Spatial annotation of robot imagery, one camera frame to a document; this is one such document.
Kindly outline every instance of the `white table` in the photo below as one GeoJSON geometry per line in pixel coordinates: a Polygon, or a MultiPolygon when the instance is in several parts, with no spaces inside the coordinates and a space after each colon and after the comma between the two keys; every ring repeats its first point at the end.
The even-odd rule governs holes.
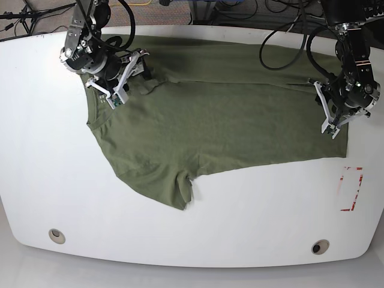
{"type": "MultiPolygon", "coordinates": [[[[268,33],[209,26],[137,29],[139,35],[239,43],[261,43],[268,33]]],[[[297,265],[365,253],[384,207],[384,100],[370,119],[351,123],[346,159],[202,176],[193,182],[193,201],[179,211],[135,193],[114,175],[85,125],[80,78],[59,61],[64,39],[65,33],[57,33],[0,43],[0,195],[19,242],[78,256],[193,267],[297,265]],[[340,211],[350,208],[359,173],[364,178],[356,206],[340,211]],[[65,244],[52,242],[50,229],[63,232],[65,244]],[[321,239],[330,247],[314,255],[311,248],[321,239]]],[[[300,35],[283,32],[271,40],[287,47],[300,42],[300,35]]],[[[333,55],[334,41],[317,38],[313,50],[333,55]]],[[[373,49],[370,59],[384,85],[384,53],[373,49]]],[[[314,102],[313,109],[321,108],[314,102]]]]}

